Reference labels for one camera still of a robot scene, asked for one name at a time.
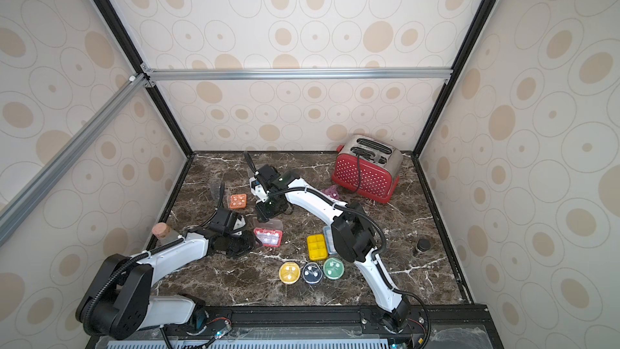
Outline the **white pillbox with amber lid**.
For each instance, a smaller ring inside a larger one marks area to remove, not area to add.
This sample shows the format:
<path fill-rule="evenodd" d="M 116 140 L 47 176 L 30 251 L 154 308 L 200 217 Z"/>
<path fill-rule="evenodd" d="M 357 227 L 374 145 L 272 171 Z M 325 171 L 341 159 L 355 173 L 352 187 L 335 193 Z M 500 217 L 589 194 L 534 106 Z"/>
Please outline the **white pillbox with amber lid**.
<path fill-rule="evenodd" d="M 323 234 L 307 237 L 308 258 L 312 262 L 323 261 L 329 257 L 326 238 Z"/>

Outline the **teal rectangular pillbox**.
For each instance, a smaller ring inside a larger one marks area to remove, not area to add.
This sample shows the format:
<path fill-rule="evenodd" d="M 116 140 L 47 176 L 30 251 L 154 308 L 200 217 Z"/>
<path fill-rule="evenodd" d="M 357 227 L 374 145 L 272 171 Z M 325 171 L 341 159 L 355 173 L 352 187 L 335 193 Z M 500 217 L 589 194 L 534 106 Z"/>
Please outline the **teal rectangular pillbox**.
<path fill-rule="evenodd" d="M 334 238 L 333 238 L 333 234 L 332 234 L 332 230 L 331 230 L 331 226 L 325 226 L 323 228 L 323 234 L 325 237 L 325 243 L 327 246 L 327 251 L 329 255 L 336 255 L 336 249 L 335 249 L 335 245 L 334 245 Z"/>

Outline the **purple pillbox right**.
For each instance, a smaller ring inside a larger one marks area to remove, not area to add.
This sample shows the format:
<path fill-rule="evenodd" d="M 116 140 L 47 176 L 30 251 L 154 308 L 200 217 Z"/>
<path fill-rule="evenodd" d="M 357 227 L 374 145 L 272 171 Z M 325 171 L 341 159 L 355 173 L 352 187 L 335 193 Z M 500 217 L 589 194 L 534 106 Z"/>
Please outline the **purple pillbox right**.
<path fill-rule="evenodd" d="M 331 200 L 340 200 L 340 195 L 338 191 L 339 186 L 334 184 L 330 187 L 322 189 L 321 192 L 329 197 Z"/>

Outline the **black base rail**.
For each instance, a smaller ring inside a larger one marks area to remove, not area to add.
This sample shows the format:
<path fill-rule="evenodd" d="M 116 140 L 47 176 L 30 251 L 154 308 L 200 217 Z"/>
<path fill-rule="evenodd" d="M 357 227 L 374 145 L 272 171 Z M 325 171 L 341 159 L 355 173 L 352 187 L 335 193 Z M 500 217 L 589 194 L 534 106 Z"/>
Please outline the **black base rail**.
<path fill-rule="evenodd" d="M 155 297 L 153 305 L 98 306 L 79 313 L 89 348 L 108 341 L 141 339 L 173 347 L 218 348 L 228 344 L 279 348 L 501 348 L 484 305 L 409 305 L 387 312 L 376 305 L 207 306 L 186 298 Z"/>

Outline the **orange pillbox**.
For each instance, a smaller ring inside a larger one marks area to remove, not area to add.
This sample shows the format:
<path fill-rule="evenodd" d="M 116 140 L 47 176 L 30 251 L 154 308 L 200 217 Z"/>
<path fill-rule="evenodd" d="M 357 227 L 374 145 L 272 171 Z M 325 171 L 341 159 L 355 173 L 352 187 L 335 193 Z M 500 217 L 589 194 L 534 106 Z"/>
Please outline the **orange pillbox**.
<path fill-rule="evenodd" d="M 230 209 L 242 209 L 247 206 L 247 195 L 246 194 L 235 194 L 229 197 L 229 208 Z"/>

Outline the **yellow round pillbox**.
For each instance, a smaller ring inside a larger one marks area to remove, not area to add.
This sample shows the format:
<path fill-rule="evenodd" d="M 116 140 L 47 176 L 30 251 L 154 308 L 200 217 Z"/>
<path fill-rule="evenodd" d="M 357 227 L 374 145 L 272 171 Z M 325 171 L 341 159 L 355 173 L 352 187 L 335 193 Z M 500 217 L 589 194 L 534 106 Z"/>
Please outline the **yellow round pillbox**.
<path fill-rule="evenodd" d="M 300 266 L 295 262 L 286 262 L 279 268 L 279 279 L 286 285 L 295 284 L 300 277 Z"/>

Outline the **small black cap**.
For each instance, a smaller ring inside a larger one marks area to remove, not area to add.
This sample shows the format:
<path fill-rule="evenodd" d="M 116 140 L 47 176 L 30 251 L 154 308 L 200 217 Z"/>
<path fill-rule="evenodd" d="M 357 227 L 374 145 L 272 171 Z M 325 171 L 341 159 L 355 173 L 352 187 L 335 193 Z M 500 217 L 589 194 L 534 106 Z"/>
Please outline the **small black cap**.
<path fill-rule="evenodd" d="M 420 238 L 414 249 L 415 255 L 420 255 L 428 252 L 432 247 L 431 241 L 427 238 Z"/>

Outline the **clear small pillbox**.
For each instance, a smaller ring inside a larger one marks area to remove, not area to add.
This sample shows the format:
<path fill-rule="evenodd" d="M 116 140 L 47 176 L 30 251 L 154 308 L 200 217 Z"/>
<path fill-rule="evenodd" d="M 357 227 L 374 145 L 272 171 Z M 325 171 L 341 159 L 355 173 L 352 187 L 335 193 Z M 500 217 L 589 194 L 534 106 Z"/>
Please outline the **clear small pillbox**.
<path fill-rule="evenodd" d="M 219 202 L 223 201 L 226 195 L 224 179 L 211 179 L 208 183 L 208 187 L 213 200 L 215 200 L 215 202 L 219 205 Z"/>

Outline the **aluminium frame crossbar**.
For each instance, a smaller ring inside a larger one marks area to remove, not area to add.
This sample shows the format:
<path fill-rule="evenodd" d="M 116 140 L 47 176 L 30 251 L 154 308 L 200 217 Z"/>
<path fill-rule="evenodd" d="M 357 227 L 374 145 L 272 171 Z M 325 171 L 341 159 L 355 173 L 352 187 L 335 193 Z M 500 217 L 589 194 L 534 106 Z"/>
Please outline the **aluminium frame crossbar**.
<path fill-rule="evenodd" d="M 266 81 L 357 79 L 449 79 L 447 67 L 304 69 L 147 69 L 153 81 Z"/>

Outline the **red pillbox clear lid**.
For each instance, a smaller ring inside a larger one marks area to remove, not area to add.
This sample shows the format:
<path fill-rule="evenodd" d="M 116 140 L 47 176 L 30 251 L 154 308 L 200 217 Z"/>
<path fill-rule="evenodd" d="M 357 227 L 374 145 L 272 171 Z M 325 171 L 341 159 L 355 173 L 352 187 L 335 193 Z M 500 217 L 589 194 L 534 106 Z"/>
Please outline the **red pillbox clear lid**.
<path fill-rule="evenodd" d="M 259 221 L 255 224 L 253 232 L 264 247 L 278 248 L 284 239 L 284 226 L 279 219 Z"/>

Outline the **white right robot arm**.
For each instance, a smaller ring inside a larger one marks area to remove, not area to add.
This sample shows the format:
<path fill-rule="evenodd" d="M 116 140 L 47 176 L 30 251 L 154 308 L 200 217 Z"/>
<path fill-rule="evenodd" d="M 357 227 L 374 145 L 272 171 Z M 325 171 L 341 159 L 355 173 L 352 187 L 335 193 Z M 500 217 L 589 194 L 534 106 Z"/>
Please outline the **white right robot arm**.
<path fill-rule="evenodd" d="M 399 289 L 389 276 L 380 258 L 387 249 L 387 239 L 361 205 L 327 196 L 294 171 L 280 173 L 270 165 L 257 167 L 247 151 L 243 155 L 252 172 L 250 190 L 257 198 L 255 208 L 260 220 L 269 221 L 292 205 L 319 218 L 330 227 L 337 254 L 362 273 L 376 304 L 384 311 L 382 324 L 386 330 L 398 333 L 414 322 L 426 334 L 431 332 L 429 310 L 421 297 Z"/>

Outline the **red and silver toaster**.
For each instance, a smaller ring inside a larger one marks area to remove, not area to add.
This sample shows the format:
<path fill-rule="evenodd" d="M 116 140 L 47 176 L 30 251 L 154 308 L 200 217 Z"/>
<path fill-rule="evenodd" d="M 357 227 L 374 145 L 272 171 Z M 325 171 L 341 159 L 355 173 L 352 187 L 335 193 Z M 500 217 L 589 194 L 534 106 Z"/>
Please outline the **red and silver toaster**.
<path fill-rule="evenodd" d="M 396 190 L 403 159 L 395 147 L 355 134 L 337 148 L 331 179 L 353 193 L 386 204 Z"/>

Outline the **dark blue round pillbox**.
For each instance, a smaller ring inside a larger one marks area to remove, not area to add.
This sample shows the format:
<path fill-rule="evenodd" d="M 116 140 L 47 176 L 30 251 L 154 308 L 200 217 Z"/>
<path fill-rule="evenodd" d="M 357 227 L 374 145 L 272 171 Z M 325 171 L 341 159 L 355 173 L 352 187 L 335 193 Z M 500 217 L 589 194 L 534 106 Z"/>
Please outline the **dark blue round pillbox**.
<path fill-rule="evenodd" d="M 319 284 L 323 278 L 323 271 L 318 263 L 306 263 L 301 269 L 301 277 L 307 284 Z"/>

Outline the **green round pillbox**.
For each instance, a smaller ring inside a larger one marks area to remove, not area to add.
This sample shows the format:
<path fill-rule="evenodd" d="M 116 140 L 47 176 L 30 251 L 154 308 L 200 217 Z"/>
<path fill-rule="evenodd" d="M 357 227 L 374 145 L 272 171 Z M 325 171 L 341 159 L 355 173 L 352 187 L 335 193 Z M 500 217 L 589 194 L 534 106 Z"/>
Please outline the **green round pillbox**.
<path fill-rule="evenodd" d="M 323 264 L 325 278 L 329 280 L 339 280 L 345 272 L 344 263 L 338 258 L 330 257 Z"/>

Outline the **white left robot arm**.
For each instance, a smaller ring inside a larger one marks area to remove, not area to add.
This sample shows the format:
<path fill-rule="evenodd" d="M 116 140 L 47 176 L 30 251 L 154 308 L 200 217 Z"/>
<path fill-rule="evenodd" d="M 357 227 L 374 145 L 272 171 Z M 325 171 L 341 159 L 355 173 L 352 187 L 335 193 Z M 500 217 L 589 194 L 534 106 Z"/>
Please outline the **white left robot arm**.
<path fill-rule="evenodd" d="M 75 318 L 93 337 L 121 340 L 137 331 L 168 325 L 200 334 L 209 318 L 203 300 L 188 295 L 154 296 L 152 287 L 204 257 L 237 259 L 259 246 L 261 242 L 244 216 L 219 203 L 208 220 L 184 229 L 167 244 L 137 255 L 106 258 L 80 301 Z"/>

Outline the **aluminium frame side bar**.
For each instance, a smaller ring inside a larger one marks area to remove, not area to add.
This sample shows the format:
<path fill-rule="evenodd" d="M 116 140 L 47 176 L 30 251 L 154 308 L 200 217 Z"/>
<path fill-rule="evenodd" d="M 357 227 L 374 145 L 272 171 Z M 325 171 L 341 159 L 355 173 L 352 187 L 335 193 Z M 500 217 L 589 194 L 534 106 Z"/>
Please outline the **aluminium frame side bar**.
<path fill-rule="evenodd" d="M 137 74 L 128 80 L 3 209 L 1 244 L 10 239 L 69 168 L 82 157 L 101 132 L 111 124 L 134 94 L 145 87 L 146 83 L 144 74 Z"/>

